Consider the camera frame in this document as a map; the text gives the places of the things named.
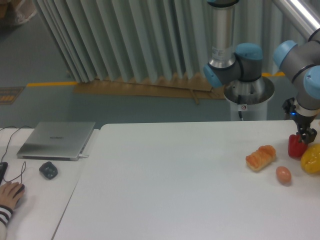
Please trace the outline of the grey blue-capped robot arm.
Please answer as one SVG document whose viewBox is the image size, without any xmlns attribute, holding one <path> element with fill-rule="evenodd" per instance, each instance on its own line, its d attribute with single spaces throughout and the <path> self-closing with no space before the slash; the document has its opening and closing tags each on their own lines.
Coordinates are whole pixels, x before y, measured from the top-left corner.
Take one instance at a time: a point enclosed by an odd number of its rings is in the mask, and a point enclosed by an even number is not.
<svg viewBox="0 0 320 240">
<path fill-rule="evenodd" d="M 273 61 L 297 89 L 297 95 L 284 101 L 286 119 L 297 126 L 300 141 L 312 143 L 317 131 L 311 123 L 320 112 L 320 14 L 305 0 L 276 0 L 274 4 L 290 20 L 306 43 L 281 43 Z M 234 0 L 210 0 L 212 11 L 211 53 L 203 72 L 214 88 L 223 87 L 231 106 L 231 118 L 242 120 L 266 117 L 263 106 L 273 96 L 273 83 L 262 75 L 263 51 L 254 43 L 233 45 Z"/>
</svg>

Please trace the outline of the striped sleeve forearm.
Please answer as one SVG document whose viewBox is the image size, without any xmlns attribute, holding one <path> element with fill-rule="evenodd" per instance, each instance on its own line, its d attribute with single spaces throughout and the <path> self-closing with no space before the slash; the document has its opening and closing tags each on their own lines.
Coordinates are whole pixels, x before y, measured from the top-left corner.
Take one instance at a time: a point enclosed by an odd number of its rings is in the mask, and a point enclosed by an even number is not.
<svg viewBox="0 0 320 240">
<path fill-rule="evenodd" d="M 13 210 L 5 205 L 0 206 L 0 240 L 7 237 L 7 225 L 12 217 Z"/>
</svg>

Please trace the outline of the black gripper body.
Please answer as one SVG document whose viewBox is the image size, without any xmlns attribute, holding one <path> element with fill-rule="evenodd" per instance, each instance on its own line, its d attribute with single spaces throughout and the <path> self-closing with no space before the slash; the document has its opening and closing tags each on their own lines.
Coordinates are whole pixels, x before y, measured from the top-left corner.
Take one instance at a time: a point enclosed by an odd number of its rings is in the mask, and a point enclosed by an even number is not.
<svg viewBox="0 0 320 240">
<path fill-rule="evenodd" d="M 318 115 L 318 110 L 310 110 L 299 105 L 298 101 L 292 97 L 286 99 L 282 104 L 285 120 L 293 120 L 299 130 L 307 130 Z"/>
</svg>

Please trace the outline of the person's hand on mouse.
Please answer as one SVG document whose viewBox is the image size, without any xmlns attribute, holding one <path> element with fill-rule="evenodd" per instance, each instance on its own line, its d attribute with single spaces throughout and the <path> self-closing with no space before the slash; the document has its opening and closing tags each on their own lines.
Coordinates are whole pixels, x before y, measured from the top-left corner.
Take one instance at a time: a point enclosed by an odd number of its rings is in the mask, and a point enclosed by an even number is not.
<svg viewBox="0 0 320 240">
<path fill-rule="evenodd" d="M 17 190 L 22 186 L 19 182 L 7 182 L 0 187 L 0 205 L 7 206 L 14 210 L 18 201 L 23 197 L 25 190 L 14 197 Z"/>
</svg>

